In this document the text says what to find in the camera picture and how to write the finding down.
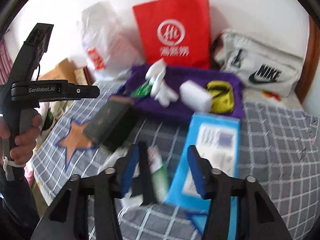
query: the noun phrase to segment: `white nike bag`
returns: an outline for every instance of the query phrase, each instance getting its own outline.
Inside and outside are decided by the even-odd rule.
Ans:
[[[215,43],[223,48],[215,60],[223,63],[221,70],[236,74],[246,87],[288,96],[300,78],[301,57],[234,31],[225,31],[218,39]]]

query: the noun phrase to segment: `gray plaid fabric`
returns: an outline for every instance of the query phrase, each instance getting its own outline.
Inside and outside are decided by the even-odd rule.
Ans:
[[[293,239],[317,218],[320,164],[315,143],[319,118],[261,103],[243,104],[238,177],[256,177]]]
[[[68,133],[71,118],[80,123],[90,120],[121,84],[98,83],[98,86],[100,96],[75,102],[32,159],[36,181],[47,203],[51,203],[71,174],[94,176],[108,158],[109,153],[103,149],[77,151],[64,171],[65,153],[56,147]],[[253,175],[261,182],[294,239],[300,239],[316,219],[317,174],[320,169],[317,148],[312,140],[316,136],[318,119],[304,116],[301,111],[263,104],[244,103],[244,109],[246,118],[241,125],[239,177]],[[149,146],[157,145],[171,182],[187,131],[188,127],[142,118],[125,144],[145,141]],[[89,239],[95,239],[93,201],[90,197]],[[167,204],[129,210],[122,218],[120,228],[124,239],[130,240],[201,238],[183,210]]]

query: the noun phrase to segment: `human hand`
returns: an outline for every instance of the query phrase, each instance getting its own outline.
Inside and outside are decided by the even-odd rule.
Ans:
[[[39,126],[42,124],[41,115],[37,114],[32,119],[32,127],[30,127],[25,133],[16,136],[16,147],[10,151],[10,157],[14,159],[17,165],[27,163],[32,155],[32,150],[36,147],[36,138],[40,135]],[[2,139],[8,139],[10,137],[10,131],[2,117],[0,117],[0,165],[3,166],[2,160]]]

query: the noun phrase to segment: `screw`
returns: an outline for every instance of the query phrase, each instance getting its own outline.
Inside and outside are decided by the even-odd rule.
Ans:
[[[256,182],[257,180],[256,180],[256,178],[255,178],[254,176],[248,176],[248,177],[247,177],[247,181],[248,181],[248,182],[251,182],[251,183],[254,183],[254,182]]]
[[[217,168],[214,168],[211,170],[211,173],[214,174],[214,175],[220,175],[221,174],[221,171]]]
[[[106,168],[106,169],[104,170],[104,172],[105,172],[106,174],[113,174],[113,173],[116,172],[116,169],[113,168],[113,167],[109,167],[109,168]]]
[[[71,181],[76,181],[80,178],[80,176],[78,174],[73,174],[71,177],[70,177],[70,180]]]

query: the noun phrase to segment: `red paper bag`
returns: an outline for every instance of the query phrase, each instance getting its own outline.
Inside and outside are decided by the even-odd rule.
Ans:
[[[208,0],[157,0],[133,7],[147,63],[208,69]]]

